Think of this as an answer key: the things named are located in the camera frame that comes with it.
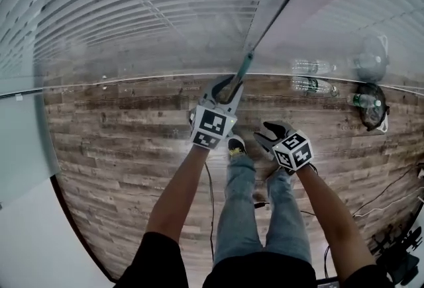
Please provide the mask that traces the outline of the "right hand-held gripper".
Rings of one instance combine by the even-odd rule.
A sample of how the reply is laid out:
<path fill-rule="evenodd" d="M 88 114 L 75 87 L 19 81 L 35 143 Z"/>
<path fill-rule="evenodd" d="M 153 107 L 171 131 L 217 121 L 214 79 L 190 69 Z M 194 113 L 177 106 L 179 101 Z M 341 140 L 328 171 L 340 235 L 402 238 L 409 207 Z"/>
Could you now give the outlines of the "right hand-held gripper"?
<path fill-rule="evenodd" d="M 308 137 L 292 125 L 277 120 L 263 123 L 275 138 L 255 132 L 255 141 L 266 157 L 276 157 L 278 164 L 290 171 L 297 171 L 314 159 L 313 149 Z"/>

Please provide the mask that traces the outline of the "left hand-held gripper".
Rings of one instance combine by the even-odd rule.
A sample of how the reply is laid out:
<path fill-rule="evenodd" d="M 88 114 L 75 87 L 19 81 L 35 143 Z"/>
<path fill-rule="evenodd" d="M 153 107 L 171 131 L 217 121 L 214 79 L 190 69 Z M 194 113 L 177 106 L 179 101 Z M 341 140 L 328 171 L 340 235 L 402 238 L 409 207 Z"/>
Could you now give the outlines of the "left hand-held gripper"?
<path fill-rule="evenodd" d="M 219 75 L 212 79 L 204 89 L 197 106 L 190 112 L 191 143 L 214 150 L 227 136 L 237 122 L 235 112 L 244 90 L 243 81 L 232 81 L 233 74 Z M 224 99 L 220 92 L 231 85 Z"/>

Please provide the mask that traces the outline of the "silver pole with teal grip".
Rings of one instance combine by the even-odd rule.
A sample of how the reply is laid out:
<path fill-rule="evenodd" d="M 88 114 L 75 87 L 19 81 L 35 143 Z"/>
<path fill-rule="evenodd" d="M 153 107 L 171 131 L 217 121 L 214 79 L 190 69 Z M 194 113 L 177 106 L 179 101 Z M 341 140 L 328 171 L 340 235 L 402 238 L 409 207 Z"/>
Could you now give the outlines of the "silver pole with teal grip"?
<path fill-rule="evenodd" d="M 229 101 L 231 99 L 231 96 L 236 92 L 235 89 L 237 85 L 242 83 L 242 80 L 252 63 L 253 58 L 254 58 L 254 50 L 251 50 L 244 57 L 241 67 L 239 68 L 237 74 L 233 77 L 233 79 L 230 82 L 230 91 L 226 98 L 227 101 Z"/>

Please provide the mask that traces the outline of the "person's right forearm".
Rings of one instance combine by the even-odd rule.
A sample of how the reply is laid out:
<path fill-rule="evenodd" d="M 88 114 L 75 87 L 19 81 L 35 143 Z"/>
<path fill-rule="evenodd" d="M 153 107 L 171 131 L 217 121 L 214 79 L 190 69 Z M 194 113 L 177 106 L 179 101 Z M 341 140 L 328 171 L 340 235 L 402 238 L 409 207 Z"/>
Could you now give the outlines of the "person's right forearm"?
<path fill-rule="evenodd" d="M 336 193 L 310 165 L 299 168 L 296 174 L 323 229 L 340 281 L 346 281 L 365 266 L 374 265 L 375 259 L 353 217 Z"/>

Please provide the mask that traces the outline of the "person's left forearm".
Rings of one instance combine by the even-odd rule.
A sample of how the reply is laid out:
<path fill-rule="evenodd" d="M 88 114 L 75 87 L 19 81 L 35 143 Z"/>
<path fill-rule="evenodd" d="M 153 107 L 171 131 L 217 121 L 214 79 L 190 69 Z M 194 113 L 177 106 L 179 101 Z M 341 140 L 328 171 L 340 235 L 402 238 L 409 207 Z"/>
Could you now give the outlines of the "person's left forearm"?
<path fill-rule="evenodd" d="M 178 170 L 157 200 L 148 220 L 147 232 L 156 232 L 178 242 L 193 203 L 209 150 L 191 147 Z"/>

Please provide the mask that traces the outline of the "person's left shoe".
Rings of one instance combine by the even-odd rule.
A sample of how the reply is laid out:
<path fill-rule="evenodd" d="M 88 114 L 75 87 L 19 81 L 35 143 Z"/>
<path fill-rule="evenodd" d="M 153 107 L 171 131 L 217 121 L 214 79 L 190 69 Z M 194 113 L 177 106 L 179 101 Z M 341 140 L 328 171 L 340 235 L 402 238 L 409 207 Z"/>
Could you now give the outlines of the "person's left shoe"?
<path fill-rule="evenodd" d="M 235 157 L 242 154 L 246 154 L 246 148 L 244 140 L 239 135 L 232 135 L 227 140 L 227 148 L 229 151 L 229 156 Z"/>

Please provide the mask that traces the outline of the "clear green-label water bottle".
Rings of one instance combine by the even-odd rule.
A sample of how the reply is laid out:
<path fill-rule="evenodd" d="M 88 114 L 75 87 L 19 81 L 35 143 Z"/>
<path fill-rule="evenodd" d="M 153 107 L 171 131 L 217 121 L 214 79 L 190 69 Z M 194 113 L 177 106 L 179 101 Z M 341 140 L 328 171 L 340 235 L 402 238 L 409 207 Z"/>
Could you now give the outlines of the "clear green-label water bottle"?
<path fill-rule="evenodd" d="M 381 100 L 367 94 L 353 93 L 349 97 L 350 103 L 360 108 L 376 108 L 382 105 Z"/>
<path fill-rule="evenodd" d="M 333 97 L 339 94 L 338 89 L 334 85 L 314 77 L 293 77 L 291 79 L 291 88 L 306 93 L 330 94 Z"/>

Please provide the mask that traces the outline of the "person's grey trousers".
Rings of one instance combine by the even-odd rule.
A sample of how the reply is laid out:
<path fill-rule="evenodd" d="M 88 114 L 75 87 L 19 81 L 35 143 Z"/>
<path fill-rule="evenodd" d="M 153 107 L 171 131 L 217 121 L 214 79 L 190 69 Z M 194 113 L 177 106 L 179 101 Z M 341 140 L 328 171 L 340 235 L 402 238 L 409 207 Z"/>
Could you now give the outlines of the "person's grey trousers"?
<path fill-rule="evenodd" d="M 310 264 L 311 249 L 303 217 L 293 195 L 291 177 L 284 169 L 275 171 L 266 182 L 272 216 L 266 245 L 261 244 L 252 198 L 255 176 L 254 163 L 249 156 L 230 157 L 213 265 L 256 253 L 279 254 Z"/>

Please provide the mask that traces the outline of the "dark translucent plastic bag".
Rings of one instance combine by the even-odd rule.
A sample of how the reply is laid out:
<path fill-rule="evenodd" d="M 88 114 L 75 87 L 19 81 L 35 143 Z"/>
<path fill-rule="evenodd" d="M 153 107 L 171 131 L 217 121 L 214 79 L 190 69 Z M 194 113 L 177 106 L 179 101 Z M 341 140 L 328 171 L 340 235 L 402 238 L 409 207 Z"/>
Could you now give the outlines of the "dark translucent plastic bag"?
<path fill-rule="evenodd" d="M 366 127 L 367 131 L 379 130 L 380 132 L 386 133 L 388 131 L 388 115 L 390 113 L 390 107 L 386 104 L 386 96 L 382 89 L 375 83 L 360 83 L 354 93 L 371 95 L 381 100 L 382 105 L 380 107 L 368 109 L 360 107 L 356 108 L 359 110 L 360 120 Z M 350 95 L 346 98 L 346 100 L 349 105 L 353 106 L 350 103 Z"/>

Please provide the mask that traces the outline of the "person's black shirt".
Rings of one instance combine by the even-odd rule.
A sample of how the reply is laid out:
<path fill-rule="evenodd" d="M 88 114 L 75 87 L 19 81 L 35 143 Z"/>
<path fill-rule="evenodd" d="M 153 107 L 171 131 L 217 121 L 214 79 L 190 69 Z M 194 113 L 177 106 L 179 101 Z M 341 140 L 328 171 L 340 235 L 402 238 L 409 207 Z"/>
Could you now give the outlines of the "person's black shirt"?
<path fill-rule="evenodd" d="M 354 272 L 341 288 L 395 288 L 376 265 Z M 147 232 L 138 251 L 114 288 L 188 288 L 179 244 Z M 202 288 L 318 288 L 313 267 L 290 256 L 257 252 L 227 258 L 206 277 Z"/>

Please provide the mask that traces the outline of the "black office chair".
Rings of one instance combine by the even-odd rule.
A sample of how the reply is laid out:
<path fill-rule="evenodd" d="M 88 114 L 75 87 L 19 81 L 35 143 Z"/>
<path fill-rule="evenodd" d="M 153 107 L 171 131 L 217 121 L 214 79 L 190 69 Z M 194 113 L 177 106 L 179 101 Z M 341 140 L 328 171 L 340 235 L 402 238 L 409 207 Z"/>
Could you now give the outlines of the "black office chair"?
<path fill-rule="evenodd" d="M 422 244 L 422 228 L 419 226 L 408 232 L 401 231 L 400 235 L 391 237 L 393 229 L 394 226 L 390 224 L 387 231 L 379 234 L 380 238 L 375 234 L 372 236 L 375 247 L 371 253 L 377 257 L 377 265 L 389 274 L 394 285 L 406 286 L 419 273 L 420 259 L 408 249 L 416 250 Z"/>

